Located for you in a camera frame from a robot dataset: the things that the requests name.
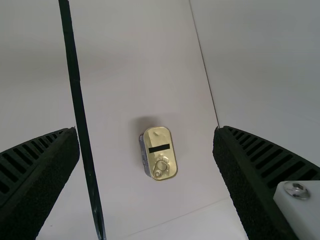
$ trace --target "black foam pad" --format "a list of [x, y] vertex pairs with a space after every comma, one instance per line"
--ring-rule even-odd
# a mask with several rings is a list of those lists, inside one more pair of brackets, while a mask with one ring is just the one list
[[34, 240], [80, 157], [75, 128], [0, 153], [0, 238]]
[[213, 156], [250, 240], [298, 240], [273, 196], [282, 181], [319, 180], [316, 165], [229, 126], [215, 130]]

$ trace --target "wall seam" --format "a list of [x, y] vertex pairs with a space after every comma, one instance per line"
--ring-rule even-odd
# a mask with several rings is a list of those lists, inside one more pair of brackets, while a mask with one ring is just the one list
[[209, 90], [210, 90], [211, 99], [212, 99], [212, 103], [213, 103], [216, 122], [218, 123], [218, 128], [220, 128], [218, 114], [217, 114], [217, 108], [216, 108], [215, 101], [214, 101], [213, 91], [211, 89], [210, 82], [209, 82], [207, 67], [206, 67], [203, 51], [202, 51], [201, 44], [200, 44], [200, 39], [199, 39], [199, 34], [198, 34], [197, 26], [196, 26], [195, 16], [194, 16], [194, 12], [192, 11], [191, 0], [189, 0], [189, 6], [190, 6], [191, 14], [192, 14], [193, 24], [194, 24], [194, 28], [195, 28], [195, 32], [196, 32], [196, 37], [198, 39], [198, 43], [199, 43], [199, 47], [200, 47], [200, 52], [201, 52], [202, 62], [203, 62], [204, 70], [205, 70], [206, 80], [208, 81], [208, 85], [209, 85]]

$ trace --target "white surface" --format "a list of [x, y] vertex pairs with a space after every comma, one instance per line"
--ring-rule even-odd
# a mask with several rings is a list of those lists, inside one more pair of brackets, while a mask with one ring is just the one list
[[125, 238], [125, 240], [247, 240], [230, 198]]
[[299, 181], [310, 192], [308, 200], [292, 197], [278, 184], [273, 199], [300, 240], [320, 240], [320, 181]]
[[320, 1], [191, 5], [219, 124], [320, 166]]
[[[229, 198], [212, 156], [217, 122], [189, 2], [72, 0], [70, 5], [108, 240], [133, 238]], [[1, 3], [0, 11], [5, 150], [74, 126], [75, 119], [58, 1], [14, 0]], [[158, 125], [171, 130], [178, 164], [176, 177], [164, 182], [144, 173], [138, 142], [143, 130]], [[225, 208], [216, 209], [212, 217], [226, 219]], [[237, 233], [239, 218], [232, 205], [227, 209], [236, 222], [230, 231], [235, 227]], [[187, 226], [202, 214], [179, 221], [177, 228], [185, 224], [183, 236], [194, 236]], [[209, 226], [212, 218], [202, 219]], [[219, 239], [229, 239], [219, 233]], [[96, 237], [80, 162], [37, 239]]]

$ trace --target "gold metal tin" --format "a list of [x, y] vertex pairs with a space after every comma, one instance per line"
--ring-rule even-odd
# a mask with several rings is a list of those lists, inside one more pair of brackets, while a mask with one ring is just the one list
[[147, 129], [139, 137], [145, 173], [156, 181], [173, 178], [178, 171], [171, 133], [164, 126]]

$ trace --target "white backdrop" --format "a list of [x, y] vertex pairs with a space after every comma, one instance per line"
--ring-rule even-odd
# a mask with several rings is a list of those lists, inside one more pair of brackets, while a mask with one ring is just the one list
[[[212, 156], [217, 120], [187, 0], [72, 0], [109, 240], [245, 239]], [[1, 150], [75, 125], [58, 1], [0, 3]], [[176, 177], [144, 173], [139, 134], [171, 130]], [[82, 163], [38, 240], [96, 239]]]
[[217, 117], [320, 166], [320, 1], [191, 0]]

